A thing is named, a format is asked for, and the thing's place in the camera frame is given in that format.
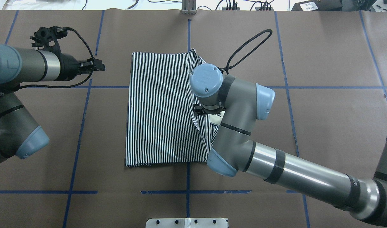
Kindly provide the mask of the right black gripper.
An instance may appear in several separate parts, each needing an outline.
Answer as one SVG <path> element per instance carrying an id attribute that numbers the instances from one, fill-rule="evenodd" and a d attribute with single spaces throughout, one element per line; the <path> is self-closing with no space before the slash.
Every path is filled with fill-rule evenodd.
<path id="1" fill-rule="evenodd" d="M 198 117 L 198 116 L 204 116 L 204 115 L 208 115 L 208 110 L 203 107 L 202 105 L 199 105 L 199 104 L 193 104 L 192 105 L 192 111 L 193 111 L 193 115 L 195 117 Z"/>

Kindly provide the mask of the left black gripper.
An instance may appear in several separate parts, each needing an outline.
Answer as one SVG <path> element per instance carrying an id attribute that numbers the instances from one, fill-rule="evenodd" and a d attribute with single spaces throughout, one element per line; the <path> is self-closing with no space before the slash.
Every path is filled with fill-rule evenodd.
<path id="1" fill-rule="evenodd" d="M 76 60 L 69 54 L 60 54 L 59 81 L 70 81 L 81 74 L 92 71 L 105 71 L 106 67 L 99 59 Z"/>

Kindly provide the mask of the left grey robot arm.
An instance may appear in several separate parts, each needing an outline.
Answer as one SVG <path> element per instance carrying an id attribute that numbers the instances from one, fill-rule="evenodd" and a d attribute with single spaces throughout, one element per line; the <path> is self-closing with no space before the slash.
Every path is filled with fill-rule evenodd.
<path id="1" fill-rule="evenodd" d="M 42 82 L 70 81 L 81 74 L 104 71 L 101 60 L 76 60 L 68 54 L 0 44 L 0 164 L 11 157 L 26 159 L 46 147 L 50 139 L 17 97 Z"/>

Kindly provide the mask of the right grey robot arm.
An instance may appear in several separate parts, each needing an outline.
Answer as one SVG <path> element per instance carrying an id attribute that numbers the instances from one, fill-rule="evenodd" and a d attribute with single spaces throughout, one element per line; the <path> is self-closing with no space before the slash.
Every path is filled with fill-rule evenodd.
<path id="1" fill-rule="evenodd" d="M 212 64 L 190 73 L 206 114 L 224 113 L 215 172 L 253 175 L 362 224 L 387 227 L 386 89 L 268 88 Z"/>

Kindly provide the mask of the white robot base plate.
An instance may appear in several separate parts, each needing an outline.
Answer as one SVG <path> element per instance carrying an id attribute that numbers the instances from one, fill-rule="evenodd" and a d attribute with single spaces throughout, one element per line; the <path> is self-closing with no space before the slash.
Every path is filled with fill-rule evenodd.
<path id="1" fill-rule="evenodd" d="M 226 218 L 153 218 L 146 228 L 229 228 Z"/>

